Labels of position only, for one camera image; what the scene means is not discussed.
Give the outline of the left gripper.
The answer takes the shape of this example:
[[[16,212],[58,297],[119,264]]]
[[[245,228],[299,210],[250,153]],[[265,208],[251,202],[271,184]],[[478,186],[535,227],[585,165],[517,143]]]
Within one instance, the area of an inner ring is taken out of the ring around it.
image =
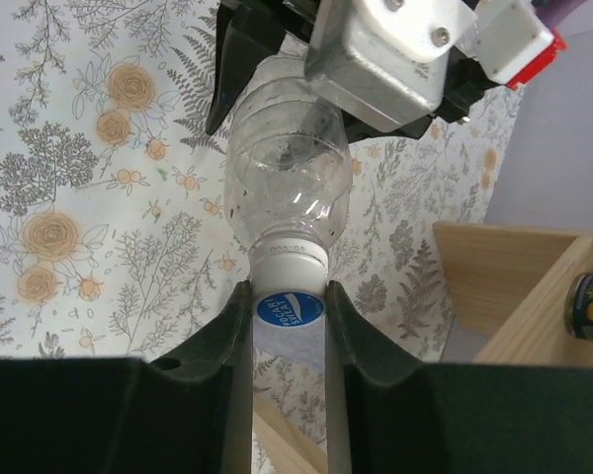
[[[449,53],[443,100],[434,113],[425,115],[393,131],[381,132],[359,118],[343,112],[342,117],[348,142],[355,143],[379,137],[419,140],[429,129],[434,119],[440,118],[446,123],[461,121],[469,115],[470,107],[479,102],[486,91],[495,87],[499,87],[499,84],[486,76],[475,59],[467,57],[457,47],[453,47]]]

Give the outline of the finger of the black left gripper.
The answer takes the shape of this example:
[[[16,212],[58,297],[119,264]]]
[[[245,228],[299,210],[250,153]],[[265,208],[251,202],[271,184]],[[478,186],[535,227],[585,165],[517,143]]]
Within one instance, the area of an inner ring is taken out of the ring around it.
[[[213,135],[257,66],[277,54],[287,34],[309,42],[316,3],[309,0],[221,1],[216,13],[214,86],[205,131]]]

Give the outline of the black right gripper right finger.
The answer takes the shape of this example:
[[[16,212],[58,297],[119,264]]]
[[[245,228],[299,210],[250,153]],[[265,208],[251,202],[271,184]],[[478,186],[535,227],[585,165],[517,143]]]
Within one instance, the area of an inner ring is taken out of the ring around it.
[[[332,473],[593,473],[593,368],[426,363],[326,290]]]

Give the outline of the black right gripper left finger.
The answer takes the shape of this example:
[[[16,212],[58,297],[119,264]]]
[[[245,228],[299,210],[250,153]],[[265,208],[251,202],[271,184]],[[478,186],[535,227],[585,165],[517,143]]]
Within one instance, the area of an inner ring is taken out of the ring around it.
[[[252,291],[154,361],[0,360],[0,473],[247,473]]]

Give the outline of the clear plastic bottle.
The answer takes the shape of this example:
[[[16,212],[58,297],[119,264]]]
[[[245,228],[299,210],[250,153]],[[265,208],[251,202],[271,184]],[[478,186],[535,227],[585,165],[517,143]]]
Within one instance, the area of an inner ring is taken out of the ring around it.
[[[313,92],[304,61],[263,60],[237,101],[225,156],[225,217],[250,248],[294,229],[331,247],[346,228],[353,184],[341,111]]]

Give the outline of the blue tinted plastic bottle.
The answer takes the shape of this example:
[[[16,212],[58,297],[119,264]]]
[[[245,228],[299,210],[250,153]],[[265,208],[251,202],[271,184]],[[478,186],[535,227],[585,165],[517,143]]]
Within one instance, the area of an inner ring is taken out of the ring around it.
[[[325,325],[308,325],[295,328],[255,325],[255,348],[272,356],[325,371]]]

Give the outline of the white bottle cap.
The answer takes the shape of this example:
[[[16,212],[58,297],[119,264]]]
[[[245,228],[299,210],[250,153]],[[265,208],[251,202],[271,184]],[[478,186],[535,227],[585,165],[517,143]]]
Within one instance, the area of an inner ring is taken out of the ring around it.
[[[324,312],[328,254],[321,244],[287,234],[261,240],[250,254],[253,313],[281,328],[305,327]]]

